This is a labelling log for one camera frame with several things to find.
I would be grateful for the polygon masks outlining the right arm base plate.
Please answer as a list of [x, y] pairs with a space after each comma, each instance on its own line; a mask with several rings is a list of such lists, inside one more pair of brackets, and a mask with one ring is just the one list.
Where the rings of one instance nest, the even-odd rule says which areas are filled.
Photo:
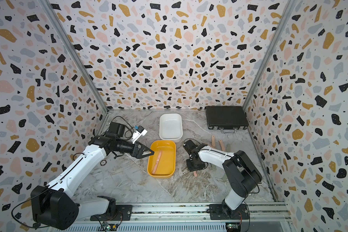
[[210, 204], [206, 210], [211, 220], [244, 220], [250, 219], [246, 204], [241, 204], [236, 210], [231, 210], [226, 204]]

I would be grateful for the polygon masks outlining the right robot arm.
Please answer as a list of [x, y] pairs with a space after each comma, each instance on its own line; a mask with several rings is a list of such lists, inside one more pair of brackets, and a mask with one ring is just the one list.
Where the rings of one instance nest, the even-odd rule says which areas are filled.
[[236, 153], [221, 151], [192, 139], [186, 139], [183, 147], [189, 155], [186, 160], [189, 171], [204, 170], [210, 164], [224, 170], [232, 188], [222, 202], [226, 211], [236, 211], [249, 194], [255, 193], [253, 190], [262, 182], [261, 173], [241, 150]]

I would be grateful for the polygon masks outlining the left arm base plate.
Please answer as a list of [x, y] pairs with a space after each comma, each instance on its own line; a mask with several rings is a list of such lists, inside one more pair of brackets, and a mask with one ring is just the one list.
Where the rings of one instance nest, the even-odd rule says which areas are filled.
[[90, 221], [129, 221], [132, 214], [132, 205], [116, 205], [109, 208], [106, 213], [101, 215], [93, 215]]

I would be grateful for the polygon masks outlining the white storage box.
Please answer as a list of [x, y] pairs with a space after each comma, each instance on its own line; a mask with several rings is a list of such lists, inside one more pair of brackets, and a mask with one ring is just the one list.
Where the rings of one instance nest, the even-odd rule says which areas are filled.
[[159, 120], [159, 136], [161, 140], [179, 143], [183, 136], [182, 117], [180, 114], [163, 114]]

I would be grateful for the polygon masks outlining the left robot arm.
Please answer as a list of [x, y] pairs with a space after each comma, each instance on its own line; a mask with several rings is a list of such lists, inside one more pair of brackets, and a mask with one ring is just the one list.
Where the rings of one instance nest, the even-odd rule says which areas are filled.
[[122, 216], [118, 212], [116, 200], [112, 197], [98, 196], [80, 204], [74, 202], [72, 197], [94, 167], [110, 153], [116, 158], [121, 153], [136, 159], [154, 155], [154, 151], [138, 142], [141, 136], [147, 134], [144, 127], [134, 127], [131, 138], [123, 138], [124, 132], [125, 125], [111, 122], [108, 130], [91, 138], [84, 151], [58, 177], [46, 186], [37, 186], [31, 192], [33, 220], [45, 226], [65, 230], [75, 221], [87, 217], [101, 221]]

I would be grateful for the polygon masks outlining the long pink fruit knife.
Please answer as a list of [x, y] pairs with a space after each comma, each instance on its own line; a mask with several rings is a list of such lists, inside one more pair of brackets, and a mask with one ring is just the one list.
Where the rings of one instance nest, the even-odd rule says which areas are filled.
[[157, 159], [156, 159], [156, 163], [152, 169], [152, 174], [154, 175], [157, 171], [157, 168], [158, 168], [158, 165], [159, 165], [159, 162], [160, 162], [160, 159], [161, 159], [161, 156], [162, 156], [162, 150], [159, 150], [158, 152], [158, 155], [157, 155]]

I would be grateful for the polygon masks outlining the yellow storage box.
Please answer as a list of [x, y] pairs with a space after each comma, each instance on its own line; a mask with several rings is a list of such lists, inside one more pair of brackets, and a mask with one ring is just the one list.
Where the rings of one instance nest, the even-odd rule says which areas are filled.
[[[176, 169], [176, 144], [171, 140], [157, 140], [152, 143], [151, 148], [154, 155], [148, 159], [147, 172], [153, 178], [170, 178]], [[156, 173], [153, 175], [152, 169], [156, 163], [159, 150], [162, 150], [162, 156]]]

